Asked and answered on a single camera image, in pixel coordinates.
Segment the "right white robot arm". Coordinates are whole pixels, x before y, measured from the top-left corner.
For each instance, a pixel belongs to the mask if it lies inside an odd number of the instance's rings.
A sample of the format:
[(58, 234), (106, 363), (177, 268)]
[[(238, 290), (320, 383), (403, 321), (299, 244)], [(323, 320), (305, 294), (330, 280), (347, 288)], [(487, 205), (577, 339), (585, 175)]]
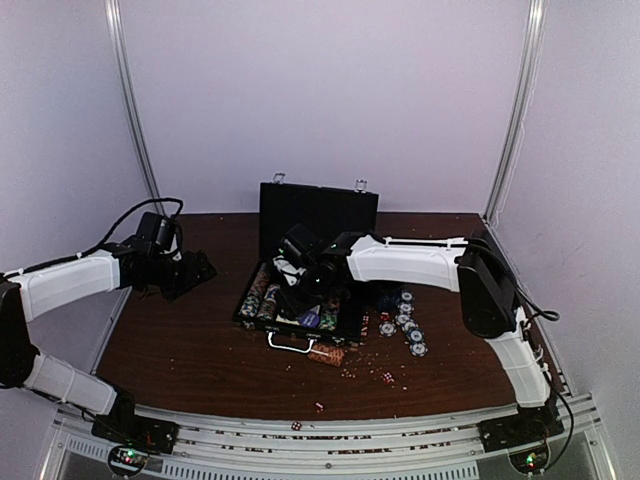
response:
[(494, 350), (515, 393), (512, 430), (535, 440), (556, 419), (556, 394), (528, 331), (536, 318), (560, 315), (522, 290), (489, 235), (442, 240), (395, 239), (344, 232), (326, 246), (284, 237), (271, 261), (294, 292), (323, 300), (348, 282), (396, 282), (459, 294), (465, 328)]

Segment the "brown poker chip roll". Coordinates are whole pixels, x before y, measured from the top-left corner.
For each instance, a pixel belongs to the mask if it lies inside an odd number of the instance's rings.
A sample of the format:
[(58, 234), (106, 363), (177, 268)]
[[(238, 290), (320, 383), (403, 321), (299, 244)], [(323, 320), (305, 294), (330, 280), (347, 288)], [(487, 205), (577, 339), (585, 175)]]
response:
[(324, 344), (314, 345), (307, 354), (309, 360), (333, 367), (340, 367), (344, 356), (345, 352), (341, 348)]

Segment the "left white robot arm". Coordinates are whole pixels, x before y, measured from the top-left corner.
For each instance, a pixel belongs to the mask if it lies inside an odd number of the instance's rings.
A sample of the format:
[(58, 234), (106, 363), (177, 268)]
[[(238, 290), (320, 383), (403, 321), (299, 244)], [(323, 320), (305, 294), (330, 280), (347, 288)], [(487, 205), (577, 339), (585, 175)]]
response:
[(117, 388), (37, 347), (28, 324), (87, 298), (119, 290), (155, 287), (167, 301), (189, 293), (217, 274), (202, 250), (153, 253), (121, 244), (76, 255), (42, 268), (1, 278), (1, 386), (23, 388), (105, 417), (106, 429), (123, 444), (144, 433), (138, 415)]

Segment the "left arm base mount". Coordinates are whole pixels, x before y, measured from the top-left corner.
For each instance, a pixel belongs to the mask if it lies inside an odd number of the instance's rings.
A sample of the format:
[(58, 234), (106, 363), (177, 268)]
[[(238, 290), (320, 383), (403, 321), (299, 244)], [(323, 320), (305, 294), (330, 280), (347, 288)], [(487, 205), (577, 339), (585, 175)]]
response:
[(95, 415), (91, 434), (152, 454), (171, 454), (179, 433), (175, 422), (141, 416), (129, 407), (114, 407), (107, 415)]

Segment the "black poker case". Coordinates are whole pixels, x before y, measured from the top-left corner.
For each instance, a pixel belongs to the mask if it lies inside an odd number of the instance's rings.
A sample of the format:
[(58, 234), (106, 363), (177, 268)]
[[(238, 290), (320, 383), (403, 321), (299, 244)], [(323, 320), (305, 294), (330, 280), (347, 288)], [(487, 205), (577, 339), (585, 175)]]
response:
[(378, 195), (291, 184), (259, 187), (258, 261), (232, 315), (235, 324), (310, 344), (360, 344), (367, 288), (349, 277), (347, 239), (376, 228)]

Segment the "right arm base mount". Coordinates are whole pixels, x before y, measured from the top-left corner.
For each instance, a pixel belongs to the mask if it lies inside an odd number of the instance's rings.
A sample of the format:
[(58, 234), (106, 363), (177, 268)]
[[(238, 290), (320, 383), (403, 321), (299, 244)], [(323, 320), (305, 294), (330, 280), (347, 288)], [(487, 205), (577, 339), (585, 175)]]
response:
[(514, 415), (481, 421), (478, 431), (484, 451), (494, 452), (541, 442), (563, 433), (564, 424), (555, 407), (518, 407)]

